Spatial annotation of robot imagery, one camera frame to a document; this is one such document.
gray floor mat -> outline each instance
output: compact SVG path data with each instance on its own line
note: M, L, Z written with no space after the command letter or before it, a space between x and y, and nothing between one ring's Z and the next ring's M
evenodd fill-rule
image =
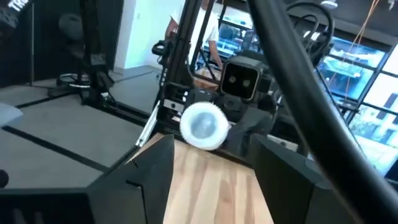
M12 106L43 100L47 97L47 90L45 88L11 86L0 90L0 102Z
M151 113L159 90L159 79L156 76L157 72L153 72L116 83L111 93L116 101Z
M10 176L8 189L86 187L101 172L0 131L0 169Z
M160 70L151 66L141 66L136 68L126 69L123 74L118 74L114 72L110 72L109 76L116 82L120 82L123 80L127 80L133 77L138 77L140 75L148 74L150 72L159 72Z
M82 106L67 96L30 106L11 126L73 151L105 166L114 164L133 147L142 127Z

wooden surface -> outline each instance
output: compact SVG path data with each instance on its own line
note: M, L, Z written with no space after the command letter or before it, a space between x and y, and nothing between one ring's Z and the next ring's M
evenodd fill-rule
M140 152L161 137L155 135ZM253 170L175 141L164 224L213 223L273 222Z
M218 71L215 69L213 69L212 71L214 73L214 76L218 79L218 81L220 81L221 80L221 71ZM195 73L198 75L207 77L207 78L212 78L210 75L210 72L207 68L201 68L201 69L197 70ZM195 79L194 80L195 85L199 88L207 88L207 89L212 89L212 90L216 90L218 88L218 85L215 83L206 81L206 80L198 78L198 77L194 77L194 79Z

black tube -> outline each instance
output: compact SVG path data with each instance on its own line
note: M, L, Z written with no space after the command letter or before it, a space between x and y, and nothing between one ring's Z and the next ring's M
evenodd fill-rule
M9 176L5 170L0 170L0 189L7 186L9 182Z
M181 83L181 79L183 78L181 75L183 74L181 74L180 70L182 67L186 66L185 59L189 53L189 44L194 24L197 21L200 3L201 0L189 0L185 2L164 83Z
M225 12L226 12L226 5L224 5L223 9L221 10L220 18L218 19L218 29L220 29L221 27L221 23L224 19Z
M213 71L211 70L209 63L206 61L206 57L205 57L205 54L203 53L202 49L199 49L199 53L200 53L201 57L203 58L203 61L205 62L206 68L209 70L212 79L219 81L216 78L216 76L214 75Z
M200 29L198 42L197 42L197 45L195 46L195 51L193 52L193 58L191 61L191 66L190 66L191 72L193 72L195 70L195 65L197 63L199 49L201 48L201 45L203 43L203 37L205 36L205 32L206 32L207 24L209 22L211 10L213 10L214 1L215 0L210 0L209 4L207 6L205 18L203 19L203 24L201 25L201 29Z
M315 22L314 22L315 25L314 25L314 27L312 27L312 30L310 31L310 33L307 34L307 35L304 37L304 41L307 41L308 39L311 39L311 38L312 38L312 35L317 31L317 29L318 29L318 27L319 27L319 23L320 23L318 17L317 17L316 15L313 15L313 14L308 14L308 15L305 15L305 16L300 17L300 18L298 19L298 21L295 22L295 24L294 24L294 28L297 28L297 25L299 25L301 21L303 21L303 20L306 19L306 18L310 18L310 17L312 17L312 18L315 20Z
M398 195L370 166L318 85L282 1L248 0L253 23L298 133L357 221L398 223Z
M314 52L312 54L313 57L316 58L320 54L322 54L322 52L323 52L323 50L325 48L327 48L329 46L329 44L331 42L331 38L333 37L333 35L335 33L335 20L331 16L329 10L327 10L325 7L319 5L319 4L315 3L315 2L305 2L305 1L303 1L303 2L301 2L301 1L295 2L295 3L289 4L286 7L286 10L289 11L289 10L295 8L295 7L304 7L304 6L314 7L314 8L317 8L317 9L321 10L321 12L326 16L326 19L328 20L328 28L326 30L326 33L327 33L326 41L324 41L322 47L320 47L316 52Z

black panel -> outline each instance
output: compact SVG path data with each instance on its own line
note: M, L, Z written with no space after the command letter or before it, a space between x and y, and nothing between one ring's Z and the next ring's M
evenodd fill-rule
M0 87L28 82L30 74L29 13L21 15L17 29L0 46Z
M99 32L107 66L112 69L116 56L123 0L98 0ZM79 0L35 3L35 78L55 78L62 73L75 72L74 58L65 48L65 38L58 28L58 20L64 13L80 15Z
M259 78L257 70L227 63L224 75L225 77L221 83L221 89L224 93L245 100L252 98Z
M313 161L260 135L252 136L251 147L254 171L275 223L355 223Z

black metal bar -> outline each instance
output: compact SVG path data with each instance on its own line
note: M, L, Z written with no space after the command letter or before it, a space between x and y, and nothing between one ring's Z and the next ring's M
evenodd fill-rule
M336 92L334 90L331 90L331 94L334 95L334 96L343 98L343 99L351 100L353 103L357 103L358 102L358 100L356 100L356 99L354 99L354 98L352 98L350 96L346 96L344 94L338 93L338 92Z
M117 103L109 103L109 105L114 108L117 108L118 110L122 110L134 116L138 116L142 119L148 119L150 116L150 113L139 110L137 108L133 108L132 106L129 106L125 103L117 102Z
M210 68L209 63L206 61L205 53L203 53L202 49L199 49L199 53L200 53L200 56L203 58L203 61L205 62L206 68L209 70L212 79L217 81L217 78L214 75L212 69Z
M398 112L395 112L395 111L392 111L392 110L389 110L389 109L386 109L386 108L383 108L383 107L380 107L380 106L372 105L372 104L366 103L366 102L363 102L362 105L368 106L370 108L373 108L373 109L376 109L376 110L379 110L379 111L382 111L382 112L386 112L386 113L389 113L389 114L392 114L392 115L395 115L395 116L398 116Z
M380 75L381 70L384 68L384 66L386 65L388 58L391 56L392 51L394 50L393 47L390 48L390 51L388 51L388 53L383 55L383 58L381 59L381 61L379 62L379 65L377 65L375 71L373 72L371 78L369 79L368 83L366 84L366 86L364 87L364 90L362 91L362 93L360 94L359 98L358 98L358 105L357 105L357 110L359 109L359 107L361 106L361 104L363 103L363 101L365 100L366 95L368 95L369 91L371 90L374 82L377 80L378 76ZM352 122L352 120L355 117L355 113L350 113L347 117L347 122L348 124L350 124Z
M69 96L69 95L72 95L72 94L73 93L65 93L65 94L62 94L62 95L59 95L59 96L55 96L55 97L48 97L48 98L44 98L44 99L41 99L41 100L32 101L32 102L29 102L29 103L23 103L21 105L17 105L16 108L23 109L23 108L27 108L27 107L34 106L34 105L39 105L41 103L45 103L45 102L48 102L48 101L52 101L52 100L56 100L56 99L59 99L59 98L63 98L63 97L66 97L66 96Z
M391 77L394 77L394 78L398 78L397 74L394 74L394 73L391 73L391 72L381 71L381 73L383 73L385 75L388 75L388 76L391 76Z
M242 0L217 0L217 3L224 4L225 6L239 9L244 12L249 12L248 5Z
M308 75L313 73L312 63L282 2L248 3L262 48L267 49L265 57L278 74L275 79L297 131L335 192L360 223L398 223L398 195L369 164L318 80Z
M386 178L398 181L398 160L391 166L386 174Z
M108 92L106 82L113 80L109 77L105 54L101 47L97 0L80 0L80 14L85 43L83 61L88 66L86 72L90 76L91 88L96 90L90 94L94 94L93 98L99 99L101 93Z
M369 70L375 70L376 69L376 68L374 68L372 66L369 66L369 65L366 65L366 64L363 64L363 63L360 63L360 62L356 62L356 61L353 61L353 60L348 59L348 58L343 58L343 57L340 57L340 56L337 56L337 55L333 55L333 54L328 54L327 57L331 57L331 58L334 58L334 59L337 59L337 60L340 60L340 61L344 60L343 63L356 65L356 66L363 67L363 68L366 68L366 69L369 69Z
M218 19L218 30L220 29L221 23L222 23L222 21L224 19L226 8L227 8L227 6L223 5L223 9L221 10L220 18Z
M177 40L171 54L169 67L165 77L165 83L175 82L180 83L182 67L185 66L185 61L189 53L190 40L196 23L201 0L185 1L184 9L178 25Z
M33 86L35 80L35 4L30 8L30 26L29 26L29 39L30 39L30 76L29 86Z
M230 21L225 21L225 20L223 20L223 21L221 21L221 23L222 23L222 24L229 25L229 26L231 26L231 27L235 27L235 28L241 29L241 30L249 30L249 29L250 29L250 28L248 28L248 27L245 27L245 26L242 26L242 25L239 25L239 24L230 22Z
M214 1L215 0L210 0L209 4L207 6L207 9L206 9L206 14L205 14L205 18L203 19L203 24L201 25L201 29L200 29L200 33L199 33L199 37L198 37L198 42L197 42L197 45L195 46L195 51L193 52L193 57L192 57L192 60L190 62L191 63L190 64L191 72L195 71L195 65L197 63L199 50L200 50L200 48L201 48L201 46L203 44L203 38L205 36L205 32L206 32L206 29L207 29L207 24L209 23L209 18L210 18L210 15L211 15L211 11L213 10Z
M114 81L114 82L115 82L115 83L119 83L119 82L127 81L127 80L130 80L130 79L142 77L142 76L144 76L144 75L148 75L148 74L151 74L151 73L154 73L154 72L155 72L155 71L145 72L145 73L142 73L142 74L139 74L139 75L134 75L133 77L122 78L122 79L116 80L116 81Z
M132 113L133 109L131 107L129 110L123 110L113 106L97 105L96 103L92 103L90 101L87 102L86 105L142 127L145 126L148 120L148 118L146 118L147 114Z

